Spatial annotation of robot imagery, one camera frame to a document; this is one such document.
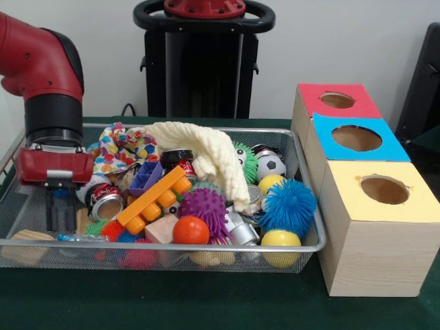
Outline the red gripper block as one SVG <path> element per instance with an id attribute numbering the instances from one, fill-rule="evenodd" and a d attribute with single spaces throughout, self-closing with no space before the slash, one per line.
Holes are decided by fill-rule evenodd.
<path id="1" fill-rule="evenodd" d="M 76 230 L 76 195 L 74 190 L 91 179 L 94 159 L 82 147 L 50 146 L 32 144 L 19 149 L 16 171 L 24 186 L 66 188 L 66 230 Z M 45 190 L 46 227 L 58 231 L 58 211 L 51 189 Z"/>

